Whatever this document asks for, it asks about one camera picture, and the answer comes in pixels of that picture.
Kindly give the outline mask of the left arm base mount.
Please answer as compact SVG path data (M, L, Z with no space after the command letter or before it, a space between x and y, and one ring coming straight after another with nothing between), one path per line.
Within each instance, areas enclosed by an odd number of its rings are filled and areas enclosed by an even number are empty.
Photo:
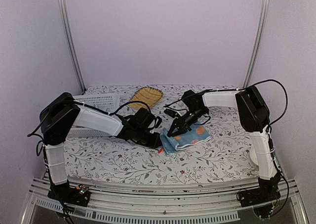
M79 184L76 187L70 187L67 181L64 184L50 185L47 197L59 201L62 204L73 204L77 206L87 207L90 200L89 187Z

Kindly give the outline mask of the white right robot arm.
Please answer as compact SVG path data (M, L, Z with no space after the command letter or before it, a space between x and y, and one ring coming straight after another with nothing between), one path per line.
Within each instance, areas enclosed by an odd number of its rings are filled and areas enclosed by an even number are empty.
M245 89L186 91L180 101L188 111L184 115L171 114L174 119L168 136L188 132L190 126L209 112L210 107L229 107L237 109L242 128L249 133L259 167L259 182L265 183L255 192L259 202L266 202L274 195L270 183L281 179L275 164L274 145L271 140L270 111L256 86Z

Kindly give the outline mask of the light blue towel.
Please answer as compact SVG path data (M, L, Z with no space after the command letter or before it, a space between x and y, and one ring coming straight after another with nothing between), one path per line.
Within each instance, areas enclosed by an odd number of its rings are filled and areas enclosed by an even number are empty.
M105 105L94 105L94 106L102 111L108 112L108 107Z

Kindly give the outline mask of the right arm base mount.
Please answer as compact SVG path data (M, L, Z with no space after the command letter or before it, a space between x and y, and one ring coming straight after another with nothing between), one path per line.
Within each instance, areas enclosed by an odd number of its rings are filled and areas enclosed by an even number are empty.
M278 183L280 176L271 179L258 178L258 188L242 189L237 193L237 200L242 207L262 204L269 201L277 201L280 198Z

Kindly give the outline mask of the blue cartoon print towel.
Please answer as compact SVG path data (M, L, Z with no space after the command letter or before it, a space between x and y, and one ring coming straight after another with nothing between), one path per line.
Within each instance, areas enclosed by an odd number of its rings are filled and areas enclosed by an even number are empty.
M181 135L168 137L166 129L163 129L160 134L160 140L167 155L204 144L211 139L212 136L202 125L191 125L191 131Z

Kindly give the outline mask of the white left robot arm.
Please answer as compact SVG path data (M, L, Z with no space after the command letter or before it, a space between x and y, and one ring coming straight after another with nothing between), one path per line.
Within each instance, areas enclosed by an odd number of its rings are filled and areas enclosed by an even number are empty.
M114 136L148 148L161 146L160 135L155 130L162 123L148 105L136 113L123 116L119 111L105 111L92 104L76 100L64 92L45 107L39 116L43 136L46 166L54 193L62 201L70 201L73 190L68 181L63 147L69 137Z

